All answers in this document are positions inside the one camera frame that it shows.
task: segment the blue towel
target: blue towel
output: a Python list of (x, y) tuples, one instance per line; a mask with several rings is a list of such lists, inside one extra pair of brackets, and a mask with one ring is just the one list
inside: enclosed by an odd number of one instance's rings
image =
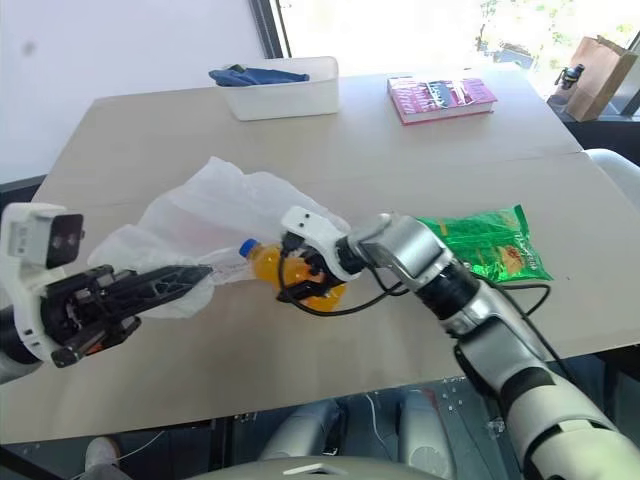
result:
[(212, 70), (209, 72), (209, 76), (216, 81), (219, 87), (246, 87), (248, 85), (306, 82), (309, 80), (309, 75), (306, 73), (298, 74), (262, 68), (238, 70), (236, 66), (227, 70)]

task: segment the book cover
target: book cover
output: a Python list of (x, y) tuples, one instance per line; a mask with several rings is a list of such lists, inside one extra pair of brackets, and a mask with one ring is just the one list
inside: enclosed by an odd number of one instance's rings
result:
[(396, 77), (389, 79), (388, 89), (404, 125), (490, 112), (497, 101), (479, 78)]

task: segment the white plastic container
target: white plastic container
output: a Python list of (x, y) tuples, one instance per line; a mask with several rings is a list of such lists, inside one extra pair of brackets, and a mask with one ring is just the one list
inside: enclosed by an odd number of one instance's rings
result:
[(274, 58), (244, 67), (309, 74), (309, 81), (218, 87), (238, 120), (302, 117), (335, 113), (340, 108), (338, 62), (333, 57)]

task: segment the wire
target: wire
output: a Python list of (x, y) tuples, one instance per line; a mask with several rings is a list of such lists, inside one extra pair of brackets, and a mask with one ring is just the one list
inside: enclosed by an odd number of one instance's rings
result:
[(391, 458), (391, 453), (389, 453), (389, 449), (387, 448), (387, 444), (384, 443), (384, 440), (382, 439), (382, 437), (380, 436), (380, 433), (378, 432), (378, 420), (376, 419), (376, 406), (373, 403), (373, 400), (371, 400), (371, 397), (369, 396), (368, 393), (365, 393), (364, 396), (367, 397), (367, 400), (369, 400), (369, 405), (371, 405), (371, 423), (373, 424), (373, 433), (375, 433), (376, 438), (380, 442), (380, 445), (382, 445), (382, 448), (384, 449), (384, 453), (387, 454), (387, 458), (389, 460), (393, 460), (393, 458)]
[(531, 316), (533, 312), (538, 310), (538, 308), (540, 308), (544, 304), (544, 302), (547, 301), (547, 298), (549, 298), (549, 295), (551, 295), (551, 287), (546, 283), (522, 283), (520, 285), (505, 285), (505, 286), (502, 286), (502, 288), (504, 288), (505, 290), (529, 290), (534, 288), (541, 288), (545, 290), (542, 297), (540, 297), (540, 300), (538, 300), (533, 305), (533, 307), (527, 310), (527, 315), (529, 316)]
[(366, 303), (363, 303), (362, 305), (358, 305), (357, 307), (346, 308), (344, 310), (336, 310), (333, 312), (323, 312), (320, 310), (315, 310), (313, 308), (307, 307), (306, 305), (300, 303), (298, 299), (294, 298), (293, 295), (291, 295), (291, 292), (285, 286), (285, 282), (284, 282), (284, 261), (286, 257), (287, 257), (287, 254), (284, 252), (284, 249), (283, 249), (283, 251), (280, 253), (280, 259), (278, 260), (278, 283), (279, 283), (280, 290), (282, 290), (282, 292), (284, 293), (284, 296), (287, 299), (287, 301), (291, 302), (293, 305), (298, 307), (303, 312), (307, 312), (307, 313), (310, 313), (311, 315), (316, 315), (318, 317), (339, 317), (342, 315), (350, 315), (352, 313), (360, 312), (369, 307), (372, 307), (373, 305), (380, 302), (381, 300), (384, 300), (402, 285), (402, 282), (398, 282), (395, 285), (392, 285), (389, 289), (385, 290), (383, 293), (381, 293), (377, 297), (369, 300)]
[[(133, 452), (129, 452), (126, 455), (122, 455), (120, 457), (117, 457), (115, 459), (115, 461), (120, 461), (120, 460), (124, 460), (127, 457), (130, 457), (131, 455), (135, 455), (136, 453), (144, 450), (145, 448), (147, 448), (149, 445), (151, 445), (153, 442), (155, 442), (158, 438), (160, 438), (160, 436), (165, 433), (166, 430), (162, 430), (160, 433), (158, 433), (155, 437), (153, 437), (151, 440), (149, 440), (147, 443), (145, 443), (143, 446), (141, 446), (140, 448), (136, 448)], [(87, 472), (82, 472), (79, 473), (78, 475), (75, 475), (74, 477), (71, 477), (69, 480), (76, 480), (80, 477), (82, 477), (85, 473)]]
[(145, 448), (147, 448), (149, 445), (151, 445), (153, 442), (155, 442), (158, 438), (160, 438), (160, 436), (165, 432), (166, 430), (161, 431), (158, 435), (156, 435), (155, 437), (153, 437), (151, 440), (149, 440), (147, 443), (145, 443), (143, 446), (141, 446), (140, 448), (135, 449), (133, 452), (127, 453), (126, 455), (122, 455), (121, 457), (116, 458), (116, 460), (124, 460), (127, 457), (130, 457), (131, 455), (135, 455), (136, 453), (144, 450)]
[[(389, 288), (383, 283), (382, 279), (380, 278), (380, 275), (378, 275), (378, 272), (376, 271), (376, 269), (370, 265), (368, 265), (367, 268), (371, 272), (371, 275), (373, 275), (373, 278), (376, 279), (376, 283), (380, 286), (382, 291), (386, 292), (387, 290), (389, 290)], [(409, 292), (410, 290), (408, 288), (405, 288), (404, 290), (400, 290), (399, 292), (390, 292), (389, 296), (401, 297), (402, 295), (406, 295)]]
[[(535, 324), (531, 321), (531, 319), (529, 318), (529, 314), (527, 312), (525, 312), (524, 310), (522, 310), (522, 307), (520, 307), (518, 302), (516, 302), (515, 299), (511, 296), (511, 294), (507, 291), (507, 290), (521, 290), (522, 288), (518, 288), (518, 287), (522, 287), (522, 285), (511, 285), (511, 286), (507, 286), (505, 288), (505, 287), (503, 287), (501, 285), (498, 285), (494, 281), (489, 280), (486, 277), (483, 277), (482, 275), (478, 275), (477, 273), (473, 273), (472, 272), (472, 275), (474, 277), (476, 277), (476, 278), (484, 280), (487, 283), (487, 285), (489, 285), (494, 290), (497, 290), (498, 292), (500, 292), (507, 299), (507, 301), (511, 304), (511, 306), (513, 306), (513, 308), (515, 308), (516, 311), (520, 314), (520, 316), (522, 317), (522, 320), (524, 320), (524, 322), (527, 324), (527, 326), (533, 331), (535, 336), (538, 337), (538, 340), (540, 340), (540, 343), (542, 343), (542, 345), (544, 345), (544, 348), (547, 349), (547, 351), (549, 352), (551, 357), (558, 363), (558, 367), (560, 367), (560, 370), (562, 370), (562, 373), (565, 374), (565, 376), (567, 377), (567, 380), (569, 380), (574, 385), (577, 385), (575, 377), (569, 371), (569, 369), (567, 368), (565, 362), (560, 358), (560, 355), (558, 355), (558, 353), (551, 346), (551, 344), (547, 341), (547, 339), (544, 337), (544, 335), (542, 335), (542, 332), (540, 332), (540, 330), (538, 330), (538, 327), (536, 327)], [(548, 287), (549, 290), (547, 292), (545, 292), (545, 295), (542, 297), (542, 299), (541, 299), (542, 303), (544, 303), (544, 300), (546, 300), (547, 297), (549, 296), (549, 294), (551, 293), (551, 287), (549, 285), (546, 285), (546, 287)], [(529, 309), (529, 311), (531, 312), (531, 311), (537, 310), (540, 307), (540, 305), (542, 305), (542, 303), (539, 300), (538, 303), (536, 303), (536, 305), (534, 305), (533, 308)]]

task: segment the brown paper bag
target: brown paper bag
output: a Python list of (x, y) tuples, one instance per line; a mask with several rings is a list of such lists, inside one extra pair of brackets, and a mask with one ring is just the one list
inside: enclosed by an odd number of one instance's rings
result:
[(579, 122), (598, 118), (637, 57), (601, 36), (584, 37), (571, 57), (571, 66), (581, 63), (585, 70), (569, 100), (567, 113)]

